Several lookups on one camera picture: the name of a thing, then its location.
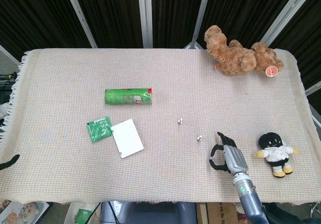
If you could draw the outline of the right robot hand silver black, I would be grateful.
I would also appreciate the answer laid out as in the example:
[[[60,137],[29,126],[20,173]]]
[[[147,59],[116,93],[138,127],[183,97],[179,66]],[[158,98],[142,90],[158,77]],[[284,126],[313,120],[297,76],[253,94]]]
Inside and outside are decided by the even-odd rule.
[[[222,144],[216,144],[211,150],[209,159],[211,167],[218,171],[228,172],[233,176],[238,173],[246,174],[248,171],[248,165],[242,151],[237,148],[235,141],[221,132],[217,132],[217,134],[221,138]],[[224,164],[222,165],[215,164],[214,155],[217,150],[223,152]]]

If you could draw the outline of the left robot hand black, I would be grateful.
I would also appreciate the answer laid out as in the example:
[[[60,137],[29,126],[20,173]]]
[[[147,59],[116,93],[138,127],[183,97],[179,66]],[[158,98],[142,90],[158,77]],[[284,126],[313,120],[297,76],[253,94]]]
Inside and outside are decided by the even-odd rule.
[[[20,157],[20,155],[16,154],[9,161],[4,162],[4,163],[0,163],[0,170],[7,169],[7,168],[11,167],[12,165],[14,165],[18,161],[19,157]]]

